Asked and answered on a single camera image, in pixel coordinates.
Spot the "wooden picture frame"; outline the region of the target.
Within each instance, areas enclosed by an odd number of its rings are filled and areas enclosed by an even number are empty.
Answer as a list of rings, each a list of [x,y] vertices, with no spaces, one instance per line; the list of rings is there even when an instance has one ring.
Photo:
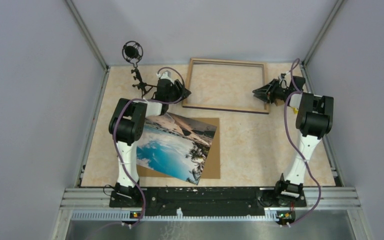
[[[191,95],[182,102],[184,108],[269,114],[268,104],[252,91],[268,82],[267,63],[226,59],[190,59],[186,87]]]

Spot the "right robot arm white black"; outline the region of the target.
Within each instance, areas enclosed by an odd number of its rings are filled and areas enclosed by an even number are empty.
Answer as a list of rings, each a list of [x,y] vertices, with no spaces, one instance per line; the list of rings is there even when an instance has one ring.
[[[287,107],[297,111],[295,127],[299,131],[298,143],[294,144],[296,154],[293,161],[276,182],[273,200],[279,206],[303,196],[303,184],[308,161],[316,146],[333,127],[334,98],[304,92],[304,77],[293,76],[286,85],[285,74],[268,84],[254,89],[253,96],[267,104],[283,101]]]

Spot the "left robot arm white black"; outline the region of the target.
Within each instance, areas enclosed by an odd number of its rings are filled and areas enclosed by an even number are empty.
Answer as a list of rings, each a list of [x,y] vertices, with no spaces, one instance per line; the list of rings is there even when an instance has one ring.
[[[146,118],[164,115],[169,105],[191,94],[182,77],[174,80],[168,70],[156,76],[158,81],[153,97],[120,98],[108,126],[118,158],[114,193],[129,207],[136,206],[142,195],[137,171],[137,146],[143,135]]]

